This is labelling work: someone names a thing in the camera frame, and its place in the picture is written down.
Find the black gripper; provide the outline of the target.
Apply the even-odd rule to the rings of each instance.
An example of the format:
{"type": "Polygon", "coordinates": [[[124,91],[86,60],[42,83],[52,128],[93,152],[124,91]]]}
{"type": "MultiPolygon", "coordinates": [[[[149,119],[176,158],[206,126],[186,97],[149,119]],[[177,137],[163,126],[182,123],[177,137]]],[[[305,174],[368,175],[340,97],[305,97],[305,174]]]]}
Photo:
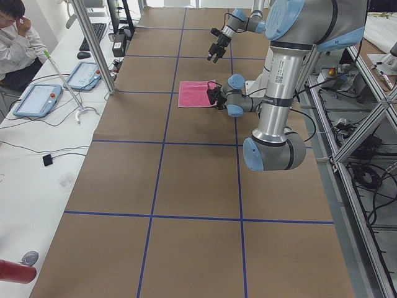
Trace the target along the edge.
{"type": "Polygon", "coordinates": [[[217,109],[217,110],[226,109],[226,98],[221,93],[221,87],[215,87],[214,89],[217,92],[217,95],[216,95],[217,101],[216,101],[216,104],[214,105],[215,109],[217,109]]]}
{"type": "Polygon", "coordinates": [[[217,63],[217,61],[223,57],[226,52],[226,47],[230,44],[231,38],[229,38],[225,34],[221,34],[218,37],[216,43],[213,43],[209,50],[207,60],[210,61],[213,58],[213,62],[217,63]]]}

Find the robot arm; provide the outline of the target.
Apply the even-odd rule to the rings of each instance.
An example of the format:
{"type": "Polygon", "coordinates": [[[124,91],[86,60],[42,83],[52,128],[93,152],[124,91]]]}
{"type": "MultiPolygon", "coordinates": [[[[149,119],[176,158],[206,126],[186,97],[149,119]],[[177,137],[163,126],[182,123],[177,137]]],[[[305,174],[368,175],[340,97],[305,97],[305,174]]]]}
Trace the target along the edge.
{"type": "Polygon", "coordinates": [[[250,16],[247,16],[241,9],[235,9],[232,13],[225,13],[223,27],[221,29],[212,28],[210,31],[218,39],[210,46],[207,60],[216,63],[222,58],[226,53],[226,48],[237,33],[262,34],[265,31],[264,8],[265,1],[254,1],[250,16]]]}
{"type": "Polygon", "coordinates": [[[243,93],[244,78],[235,74],[208,92],[212,104],[224,104],[231,117],[257,112],[259,124],[243,143],[244,160],[253,171],[288,170],[306,155],[303,139],[287,127],[298,75],[304,57],[312,50],[330,52],[353,46],[364,37],[367,1],[274,1],[263,15],[264,1],[255,1],[250,15],[237,9],[217,37],[208,59],[217,61],[239,31],[264,34],[272,53],[263,95],[243,93]]]}

